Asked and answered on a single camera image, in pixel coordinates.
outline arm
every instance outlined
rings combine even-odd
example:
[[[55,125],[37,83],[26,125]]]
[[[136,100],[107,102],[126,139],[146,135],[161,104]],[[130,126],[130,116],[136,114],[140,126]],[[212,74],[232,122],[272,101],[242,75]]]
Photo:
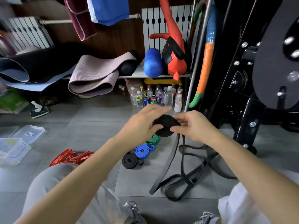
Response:
[[[223,135],[203,114],[191,111],[174,117],[182,126],[170,130],[217,151],[272,223],[298,222],[299,186],[296,183]]]
[[[163,128],[162,125],[151,124],[169,110],[168,107],[147,105],[116,136],[109,139],[15,223],[75,223],[114,165],[124,154],[145,143],[158,129]]]

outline metal pole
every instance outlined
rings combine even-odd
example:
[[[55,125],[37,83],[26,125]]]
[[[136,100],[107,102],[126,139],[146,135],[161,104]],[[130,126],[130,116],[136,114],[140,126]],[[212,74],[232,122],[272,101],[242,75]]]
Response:
[[[133,15],[129,15],[128,19],[139,19],[141,18],[140,13],[136,13]],[[57,24],[57,23],[71,23],[72,20],[39,20],[39,23],[41,25],[47,25],[47,24]]]
[[[200,52],[201,52],[201,49],[202,49],[202,44],[203,44],[203,41],[204,41],[205,29],[207,27],[207,21],[209,19],[212,2],[213,2],[213,0],[208,0],[208,2],[207,2],[207,8],[206,8],[206,11],[205,11],[205,14],[204,14],[204,23],[203,23],[202,30],[201,30],[201,33],[200,33],[199,46],[198,46],[198,50],[197,50],[197,53],[196,53],[196,60],[195,60],[194,68],[193,68],[192,75],[191,75],[191,81],[190,81],[190,86],[189,86],[189,90],[188,90],[188,95],[187,95],[187,100],[186,100],[186,105],[185,105],[184,112],[188,111],[191,92],[192,92],[192,88],[193,88],[193,84],[194,84],[194,80],[195,80],[195,74],[196,74],[197,67],[198,67],[198,62],[199,62],[199,55],[200,55]]]
[[[188,36],[187,36],[187,44],[189,44],[189,40],[190,40],[190,34],[191,34],[191,29],[192,29],[192,22],[193,22],[193,18],[194,18],[194,13],[195,13],[195,9],[196,9],[196,4],[197,4],[198,0],[194,0],[193,1],[193,8],[192,8],[192,14],[191,14],[191,20],[190,20],[190,24],[189,24],[189,28],[188,28]]]

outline wooden wall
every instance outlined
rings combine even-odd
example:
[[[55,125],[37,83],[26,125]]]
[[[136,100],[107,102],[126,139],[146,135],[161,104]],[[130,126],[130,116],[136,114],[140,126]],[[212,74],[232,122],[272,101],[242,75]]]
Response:
[[[159,0],[128,0],[130,14],[141,13],[142,8],[159,7]],[[192,4],[193,0],[169,0],[170,6]],[[39,16],[45,20],[70,19],[65,6],[54,0],[32,1],[22,5],[12,5],[19,17]],[[100,58],[115,58],[131,49],[137,50],[143,59],[144,40],[142,19],[122,20],[112,26],[95,24],[97,34],[82,43],[95,49]],[[45,26],[54,44],[81,42],[71,23],[50,24]]]

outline red resistance band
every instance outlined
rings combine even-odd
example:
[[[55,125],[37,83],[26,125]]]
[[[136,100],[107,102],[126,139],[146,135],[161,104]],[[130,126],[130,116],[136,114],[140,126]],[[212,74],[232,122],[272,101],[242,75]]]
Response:
[[[49,165],[52,167],[59,163],[74,163],[80,165],[89,157],[91,157],[94,152],[87,151],[87,152],[73,152],[71,148],[60,153]]]

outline sneaker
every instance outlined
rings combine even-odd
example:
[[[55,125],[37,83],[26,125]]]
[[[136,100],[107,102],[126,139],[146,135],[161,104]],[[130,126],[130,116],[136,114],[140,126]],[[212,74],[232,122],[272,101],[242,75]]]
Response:
[[[124,204],[124,207],[128,207],[134,211],[133,213],[134,213],[135,221],[132,222],[132,224],[147,224],[145,219],[138,213],[139,209],[137,208],[137,204],[134,201],[132,200],[127,201]]]
[[[208,224],[212,218],[216,218],[216,216],[211,212],[205,211],[194,224]]]

